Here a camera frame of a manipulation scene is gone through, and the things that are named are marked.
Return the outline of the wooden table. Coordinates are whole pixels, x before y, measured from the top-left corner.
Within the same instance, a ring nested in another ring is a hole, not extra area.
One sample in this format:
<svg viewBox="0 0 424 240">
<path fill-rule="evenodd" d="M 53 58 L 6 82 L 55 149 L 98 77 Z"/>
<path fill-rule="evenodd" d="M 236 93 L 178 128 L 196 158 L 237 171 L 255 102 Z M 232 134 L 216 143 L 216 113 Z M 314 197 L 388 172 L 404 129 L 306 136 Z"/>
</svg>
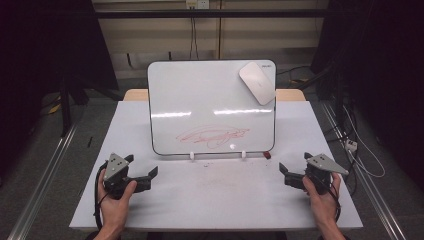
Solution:
<svg viewBox="0 0 424 240">
<path fill-rule="evenodd" d="M 124 101 L 147 101 L 149 97 L 147 89 L 130 89 L 124 95 Z M 278 101 L 305 101 L 306 98 L 298 89 L 277 89 Z"/>
</svg>

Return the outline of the black horizontal metal beam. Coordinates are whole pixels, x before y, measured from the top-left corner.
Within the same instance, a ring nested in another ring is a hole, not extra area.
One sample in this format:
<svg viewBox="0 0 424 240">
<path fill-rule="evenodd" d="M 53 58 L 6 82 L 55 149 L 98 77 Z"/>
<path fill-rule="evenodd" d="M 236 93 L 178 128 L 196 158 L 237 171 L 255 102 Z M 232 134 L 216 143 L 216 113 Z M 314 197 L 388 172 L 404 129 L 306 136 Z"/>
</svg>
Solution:
<svg viewBox="0 0 424 240">
<path fill-rule="evenodd" d="M 334 11 L 314 9 L 289 10 L 120 10 L 97 11 L 102 19 L 125 18 L 314 18 L 334 15 Z"/>
</svg>

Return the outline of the white whiteboard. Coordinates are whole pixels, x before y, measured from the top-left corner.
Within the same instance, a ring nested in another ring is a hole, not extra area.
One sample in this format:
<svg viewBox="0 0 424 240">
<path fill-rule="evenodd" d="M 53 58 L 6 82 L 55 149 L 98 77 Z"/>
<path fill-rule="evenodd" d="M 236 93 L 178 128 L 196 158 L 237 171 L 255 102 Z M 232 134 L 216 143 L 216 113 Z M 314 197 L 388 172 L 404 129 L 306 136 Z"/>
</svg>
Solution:
<svg viewBox="0 0 424 240">
<path fill-rule="evenodd" d="M 239 77 L 248 62 L 161 61 L 148 67 L 152 147 L 159 155 L 264 152 L 275 145 L 275 98 L 262 106 Z"/>
</svg>

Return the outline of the white wall socket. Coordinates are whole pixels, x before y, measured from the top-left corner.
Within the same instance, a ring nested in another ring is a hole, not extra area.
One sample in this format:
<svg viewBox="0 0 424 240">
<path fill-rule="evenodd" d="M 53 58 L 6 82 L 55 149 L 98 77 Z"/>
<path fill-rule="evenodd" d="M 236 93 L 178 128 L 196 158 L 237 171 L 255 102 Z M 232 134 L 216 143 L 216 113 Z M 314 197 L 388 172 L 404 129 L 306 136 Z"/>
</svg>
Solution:
<svg viewBox="0 0 424 240">
<path fill-rule="evenodd" d="M 192 10 L 207 10 L 210 8 L 209 0 L 185 0 L 186 8 Z"/>
</svg>

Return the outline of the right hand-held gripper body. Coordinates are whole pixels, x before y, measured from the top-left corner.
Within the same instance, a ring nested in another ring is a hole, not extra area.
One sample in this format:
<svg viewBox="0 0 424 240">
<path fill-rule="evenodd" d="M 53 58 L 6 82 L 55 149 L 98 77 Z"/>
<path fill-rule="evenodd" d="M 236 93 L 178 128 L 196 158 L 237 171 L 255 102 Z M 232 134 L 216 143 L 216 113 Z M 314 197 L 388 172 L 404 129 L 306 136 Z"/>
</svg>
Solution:
<svg viewBox="0 0 424 240">
<path fill-rule="evenodd" d="M 315 155 L 306 160 L 306 162 L 305 174 L 313 182 L 319 195 L 323 195 L 329 191 L 332 173 L 349 174 L 348 170 L 325 154 Z"/>
</svg>

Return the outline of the black curtain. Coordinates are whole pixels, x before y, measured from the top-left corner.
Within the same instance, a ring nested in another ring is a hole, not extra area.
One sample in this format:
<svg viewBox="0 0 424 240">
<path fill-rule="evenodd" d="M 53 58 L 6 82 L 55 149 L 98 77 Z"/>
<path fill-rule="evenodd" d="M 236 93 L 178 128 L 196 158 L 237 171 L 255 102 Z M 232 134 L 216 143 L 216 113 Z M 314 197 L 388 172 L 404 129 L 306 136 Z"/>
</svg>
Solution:
<svg viewBox="0 0 424 240">
<path fill-rule="evenodd" d="M 340 70 L 376 135 L 424 191 L 424 0 L 328 0 L 311 69 Z"/>
<path fill-rule="evenodd" d="M 83 88 L 118 88 L 92 0 L 0 0 L 0 174 L 63 81 L 76 99 Z"/>
</svg>

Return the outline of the aluminium floor rail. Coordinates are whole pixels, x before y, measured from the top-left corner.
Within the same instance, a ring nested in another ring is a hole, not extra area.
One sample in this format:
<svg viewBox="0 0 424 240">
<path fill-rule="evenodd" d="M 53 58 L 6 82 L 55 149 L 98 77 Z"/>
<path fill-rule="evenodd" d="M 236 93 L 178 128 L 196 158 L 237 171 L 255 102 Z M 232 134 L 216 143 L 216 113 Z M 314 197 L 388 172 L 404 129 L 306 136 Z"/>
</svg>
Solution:
<svg viewBox="0 0 424 240">
<path fill-rule="evenodd" d="M 330 103 L 321 104 L 323 111 L 325 112 L 328 121 L 330 122 L 336 136 L 340 139 L 344 132 L 336 126 L 336 115 Z M 363 162 L 360 156 L 355 157 L 354 154 L 345 148 L 345 142 L 339 140 L 341 148 L 347 154 L 349 163 L 353 166 L 356 172 L 357 179 L 361 182 L 364 191 L 366 192 L 371 204 L 373 205 L 381 223 L 383 224 L 386 232 L 389 235 L 390 240 L 406 240 L 405 234 L 401 229 L 399 222 L 384 200 L 380 191 L 374 183 L 375 176 L 365 171 Z"/>
<path fill-rule="evenodd" d="M 29 170 L 25 172 L 25 175 L 29 177 L 29 173 L 37 169 L 40 170 L 41 175 L 37 178 L 31 178 L 31 181 L 33 181 L 31 189 L 24 189 L 25 181 L 19 181 L 19 190 L 25 193 L 29 192 L 30 197 L 20 212 L 7 240 L 25 240 L 27 238 L 29 230 L 41 209 L 54 175 L 72 142 L 77 126 L 77 123 L 73 123 L 61 130 L 60 137 L 55 140 L 54 150 L 46 153 L 47 145 L 46 142 L 43 141 L 43 144 L 38 148 L 40 153 L 31 154 L 34 163 L 29 164 Z"/>
</svg>

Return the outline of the person's left hand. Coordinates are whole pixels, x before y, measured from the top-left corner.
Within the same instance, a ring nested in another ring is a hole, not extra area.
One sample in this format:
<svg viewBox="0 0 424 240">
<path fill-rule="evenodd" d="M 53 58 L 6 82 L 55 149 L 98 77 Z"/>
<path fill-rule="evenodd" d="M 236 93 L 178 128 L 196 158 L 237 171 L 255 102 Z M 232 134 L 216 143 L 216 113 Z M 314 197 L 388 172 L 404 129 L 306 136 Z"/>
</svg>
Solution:
<svg viewBox="0 0 424 240">
<path fill-rule="evenodd" d="M 100 203 L 101 213 L 103 217 L 103 226 L 122 226 L 125 228 L 128 210 L 129 210 L 129 200 L 130 198 L 123 198 L 120 200 L 115 200 L 106 195 L 106 191 L 103 185 L 105 169 L 100 172 L 100 179 L 98 181 L 98 197 L 102 199 Z M 137 186 L 135 181 L 132 181 L 129 184 L 129 193 L 134 193 L 134 190 Z"/>
</svg>

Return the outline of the person's right hand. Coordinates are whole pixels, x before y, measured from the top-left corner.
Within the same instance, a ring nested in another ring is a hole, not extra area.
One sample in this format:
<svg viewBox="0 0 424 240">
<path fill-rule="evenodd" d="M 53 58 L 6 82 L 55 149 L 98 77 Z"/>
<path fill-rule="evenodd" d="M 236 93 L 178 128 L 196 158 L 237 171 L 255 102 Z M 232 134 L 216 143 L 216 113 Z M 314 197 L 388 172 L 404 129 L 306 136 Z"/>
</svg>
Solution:
<svg viewBox="0 0 424 240">
<path fill-rule="evenodd" d="M 310 197 L 311 209 L 317 227 L 320 223 L 336 223 L 336 200 L 332 195 L 330 193 L 319 195 L 313 182 L 307 176 L 303 178 L 303 184 Z"/>
</svg>

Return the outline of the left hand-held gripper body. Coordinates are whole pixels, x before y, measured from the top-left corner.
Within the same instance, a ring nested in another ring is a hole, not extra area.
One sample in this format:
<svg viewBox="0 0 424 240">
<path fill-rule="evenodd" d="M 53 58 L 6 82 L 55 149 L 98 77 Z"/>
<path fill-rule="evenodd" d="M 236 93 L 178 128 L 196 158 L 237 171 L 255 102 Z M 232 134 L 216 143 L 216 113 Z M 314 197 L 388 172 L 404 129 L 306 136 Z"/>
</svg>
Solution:
<svg viewBox="0 0 424 240">
<path fill-rule="evenodd" d="M 115 200 L 131 197 L 129 184 L 133 179 L 128 176 L 130 163 L 125 161 L 124 158 L 116 153 L 112 153 L 107 162 L 103 177 L 104 189 Z"/>
</svg>

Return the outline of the black metal stand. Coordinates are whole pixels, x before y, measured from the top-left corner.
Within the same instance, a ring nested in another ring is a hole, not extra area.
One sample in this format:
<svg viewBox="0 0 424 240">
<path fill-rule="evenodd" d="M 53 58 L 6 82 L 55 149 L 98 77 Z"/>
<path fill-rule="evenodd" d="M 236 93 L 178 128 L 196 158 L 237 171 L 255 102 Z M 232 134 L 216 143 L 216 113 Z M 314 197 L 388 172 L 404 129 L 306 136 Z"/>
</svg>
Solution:
<svg viewBox="0 0 424 240">
<path fill-rule="evenodd" d="M 86 105 L 89 101 L 83 82 L 73 75 L 64 75 L 60 82 L 60 102 L 62 107 L 62 137 L 65 137 L 72 126 L 70 98 L 77 105 Z"/>
</svg>

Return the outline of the white whiteboard eraser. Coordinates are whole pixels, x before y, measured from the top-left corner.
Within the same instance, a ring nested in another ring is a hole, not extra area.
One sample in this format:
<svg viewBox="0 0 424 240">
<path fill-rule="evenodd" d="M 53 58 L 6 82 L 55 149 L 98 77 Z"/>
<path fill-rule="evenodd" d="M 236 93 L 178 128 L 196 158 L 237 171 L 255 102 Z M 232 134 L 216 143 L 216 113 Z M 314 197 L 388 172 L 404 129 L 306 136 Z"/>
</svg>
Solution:
<svg viewBox="0 0 424 240">
<path fill-rule="evenodd" d="M 272 61 L 248 62 L 239 70 L 239 77 L 260 105 L 265 106 L 275 98 L 275 64 Z"/>
</svg>

